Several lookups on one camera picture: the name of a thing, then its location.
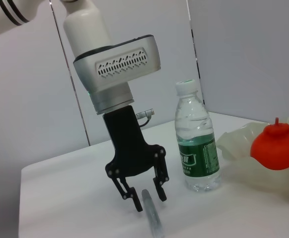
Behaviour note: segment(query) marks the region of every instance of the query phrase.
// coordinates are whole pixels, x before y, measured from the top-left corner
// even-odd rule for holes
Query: water
[[[186,186],[199,192],[219,187],[213,124],[196,94],[180,97],[175,130]]]

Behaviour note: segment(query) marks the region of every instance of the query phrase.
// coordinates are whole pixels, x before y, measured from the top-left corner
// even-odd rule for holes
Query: white bottle cap
[[[190,94],[196,94],[198,91],[198,84],[196,80],[186,80],[179,83],[176,83],[175,85],[176,91],[178,93],[178,96],[186,96]]]

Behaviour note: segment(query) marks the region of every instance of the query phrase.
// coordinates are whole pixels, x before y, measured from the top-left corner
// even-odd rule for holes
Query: green bottle label
[[[215,140],[201,145],[179,145],[183,173],[190,177],[205,177],[219,171]]]

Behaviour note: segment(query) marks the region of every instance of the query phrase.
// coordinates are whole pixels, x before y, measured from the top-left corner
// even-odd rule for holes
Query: vent grille
[[[114,74],[124,73],[128,70],[140,69],[146,66],[146,64],[147,55],[143,50],[131,52],[97,64],[98,75],[102,78],[107,78],[108,76],[114,76]]]

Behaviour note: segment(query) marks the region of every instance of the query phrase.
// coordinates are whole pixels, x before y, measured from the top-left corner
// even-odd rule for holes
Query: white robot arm
[[[43,1],[0,0],[0,34],[34,19]],[[145,142],[137,121],[137,117],[147,117],[149,121],[153,111],[136,117],[132,106],[129,106],[134,100],[128,81],[160,69],[154,37],[146,35],[113,46],[101,12],[91,0],[61,1],[68,12],[64,29],[76,58],[75,69],[90,94],[97,114],[104,114],[115,147],[115,157],[105,168],[107,176],[122,198],[131,198],[140,212],[143,209],[136,190],[128,186],[126,177],[154,167],[153,181],[159,198],[165,201],[162,185],[169,181],[165,150]]]

